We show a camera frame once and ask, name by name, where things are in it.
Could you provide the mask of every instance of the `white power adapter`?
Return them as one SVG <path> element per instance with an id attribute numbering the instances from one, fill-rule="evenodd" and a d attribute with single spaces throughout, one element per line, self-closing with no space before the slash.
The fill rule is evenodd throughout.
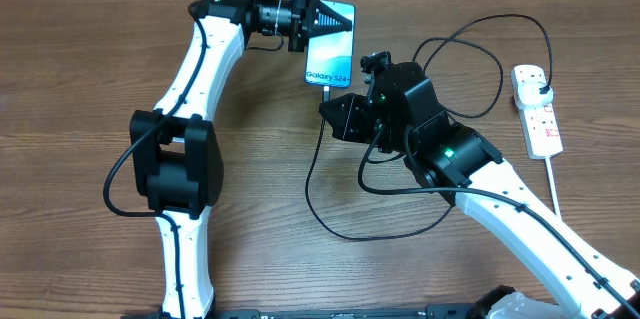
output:
<path id="1" fill-rule="evenodd" d="M 544 70 L 535 65 L 518 65 L 513 68 L 511 82 L 529 158 L 544 159 L 553 206 L 556 215 L 561 218 L 551 168 L 551 157 L 562 152 L 558 122 L 551 105 L 553 89 L 549 88 L 547 93 L 540 93 L 540 88 L 546 85 L 547 80 Z"/>

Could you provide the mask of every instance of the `white power strip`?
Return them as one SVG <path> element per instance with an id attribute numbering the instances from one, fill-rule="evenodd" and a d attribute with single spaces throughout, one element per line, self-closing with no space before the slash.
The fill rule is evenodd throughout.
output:
<path id="1" fill-rule="evenodd" d="M 539 94 L 537 90 L 528 90 L 530 88 L 538 88 L 541 83 L 546 83 L 544 70 L 535 65 L 518 65 L 513 68 L 511 82 L 518 112 L 520 113 L 524 142 L 527 146 L 529 158 L 544 159 L 549 176 L 553 206 L 556 215 L 561 217 L 551 168 L 551 157 L 562 152 L 558 122 L 551 105 L 553 91 L 550 90 L 550 94 Z"/>

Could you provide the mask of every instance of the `wood surface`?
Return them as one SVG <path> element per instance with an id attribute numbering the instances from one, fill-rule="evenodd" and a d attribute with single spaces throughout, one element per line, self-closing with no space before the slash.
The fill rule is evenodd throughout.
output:
<path id="1" fill-rule="evenodd" d="M 164 293 L 152 219 L 105 208 L 104 178 L 129 144 L 136 109 L 150 110 L 184 58 L 192 0 L 0 0 L 0 318 L 118 318 L 156 310 Z M 418 44 L 481 16 L 522 13 L 551 35 L 557 120 L 554 158 L 565 221 L 619 265 L 640 273 L 640 0 L 340 0 L 357 6 L 355 55 Z M 510 69 L 547 68 L 531 23 L 503 19 L 464 35 L 492 50 L 505 88 L 486 117 L 465 123 L 500 148 L 550 205 L 542 161 L 527 158 Z M 252 44 L 274 44 L 252 36 Z M 427 53 L 420 55 L 424 61 Z M 458 209 L 403 240 L 345 242 L 314 220 L 304 179 L 320 125 L 320 89 L 304 83 L 304 54 L 247 52 L 216 113 L 225 181 L 209 232 L 220 309 L 420 307 L 475 301 L 499 284 L 535 299 L 548 292 L 492 234 Z M 354 84 L 365 85 L 354 65 Z M 451 45 L 429 67 L 439 100 L 479 112 L 498 85 L 495 63 Z M 376 197 L 356 182 L 365 146 L 327 131 L 311 193 L 332 228 L 403 233 L 446 209 L 436 195 Z M 413 187 L 401 163 L 367 169 L 381 188 Z M 115 203 L 143 210 L 131 164 Z"/>

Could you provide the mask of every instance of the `smartphone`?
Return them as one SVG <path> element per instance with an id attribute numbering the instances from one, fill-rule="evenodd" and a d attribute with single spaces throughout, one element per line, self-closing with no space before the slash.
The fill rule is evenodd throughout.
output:
<path id="1" fill-rule="evenodd" d="M 347 88 L 351 85 L 356 7 L 329 0 L 322 2 L 350 20 L 352 29 L 309 39 L 305 81 L 309 84 Z"/>

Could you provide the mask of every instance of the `wooden table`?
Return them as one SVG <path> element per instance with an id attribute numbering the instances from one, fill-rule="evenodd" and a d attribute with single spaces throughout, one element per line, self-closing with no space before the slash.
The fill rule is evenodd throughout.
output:
<path id="1" fill-rule="evenodd" d="M 128 145 L 131 114 L 153 107 L 184 58 L 191 1 L 0 0 L 0 317 L 117 318 L 161 304 L 156 224 L 113 215 L 101 190 Z M 389 50 L 396 62 L 410 60 L 424 38 L 481 16 L 539 19 L 555 55 L 565 152 L 553 163 L 563 216 L 595 248 L 640 273 L 640 0 L 341 1 L 357 6 L 356 57 Z M 508 84 L 514 65 L 547 67 L 540 32 L 503 19 L 464 37 L 494 51 L 507 71 L 495 109 L 464 122 L 550 204 L 544 164 L 527 158 Z M 252 43 L 273 44 L 259 35 Z M 352 243 L 324 231 L 303 194 L 320 124 L 320 90 L 304 83 L 304 63 L 302 54 L 247 52 L 220 101 L 215 128 L 225 184 L 209 233 L 220 309 L 419 307 L 475 301 L 498 284 L 550 300 L 459 210 L 411 239 Z M 443 50 L 428 74 L 440 101 L 464 112 L 488 105 L 498 84 L 493 61 L 458 45 Z M 365 92 L 358 75 L 349 91 Z M 356 171 L 365 147 L 329 132 L 324 143 L 311 192 L 334 229 L 402 233 L 446 209 L 435 195 L 363 193 Z M 366 180 L 415 185 L 399 162 L 368 169 Z M 122 208 L 146 208 L 130 164 L 112 192 Z"/>

